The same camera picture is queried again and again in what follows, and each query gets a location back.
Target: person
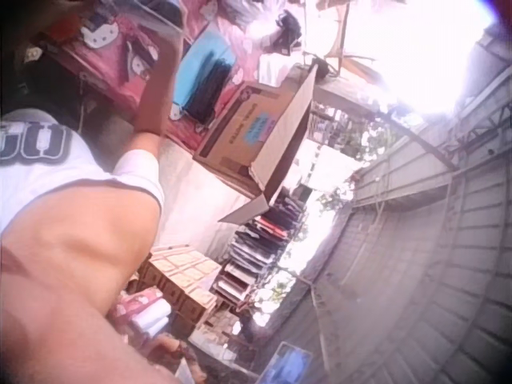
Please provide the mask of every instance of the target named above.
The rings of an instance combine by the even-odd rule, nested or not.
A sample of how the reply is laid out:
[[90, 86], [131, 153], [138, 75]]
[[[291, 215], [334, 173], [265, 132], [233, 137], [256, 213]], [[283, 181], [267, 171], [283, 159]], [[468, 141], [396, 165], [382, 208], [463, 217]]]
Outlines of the person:
[[177, 382], [105, 320], [147, 256], [162, 209], [158, 152], [182, 41], [156, 43], [133, 137], [112, 174], [46, 113], [2, 119], [0, 352], [16, 382]]

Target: stack of boxes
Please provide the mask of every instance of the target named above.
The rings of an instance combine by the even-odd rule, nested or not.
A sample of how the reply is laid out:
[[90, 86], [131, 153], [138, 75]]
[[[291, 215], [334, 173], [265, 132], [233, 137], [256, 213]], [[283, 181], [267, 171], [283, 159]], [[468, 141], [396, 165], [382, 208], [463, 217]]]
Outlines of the stack of boxes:
[[211, 313], [210, 288], [221, 266], [190, 246], [153, 248], [139, 269], [138, 290], [156, 286], [177, 314], [171, 328], [190, 335]]

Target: pink tablecloth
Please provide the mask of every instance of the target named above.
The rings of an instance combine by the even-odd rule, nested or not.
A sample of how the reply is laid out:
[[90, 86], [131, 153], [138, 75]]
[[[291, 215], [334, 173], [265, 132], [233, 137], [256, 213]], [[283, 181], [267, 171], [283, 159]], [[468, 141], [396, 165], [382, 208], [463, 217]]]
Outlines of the pink tablecloth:
[[[254, 81], [258, 78], [258, 60], [262, 52], [253, 46], [252, 41], [238, 27], [216, 15], [215, 0], [184, 0], [182, 4], [186, 8], [186, 35], [194, 40], [209, 22], [214, 22], [230, 43], [237, 59], [232, 72], [233, 80], [226, 85], [215, 107], [218, 113], [228, 103], [241, 81]], [[120, 108], [135, 112], [145, 82], [136, 76], [123, 83], [122, 68], [126, 64], [122, 54], [122, 35], [139, 36], [147, 45], [151, 45], [151, 41], [131, 20], [122, 15], [117, 16], [116, 22], [119, 24], [120, 35], [109, 45], [92, 50], [76, 39], [62, 46], [55, 58], [75, 74], [85, 77]], [[169, 120], [166, 130], [169, 138], [190, 152], [198, 148], [205, 132], [203, 127], [187, 116], [178, 121]]]

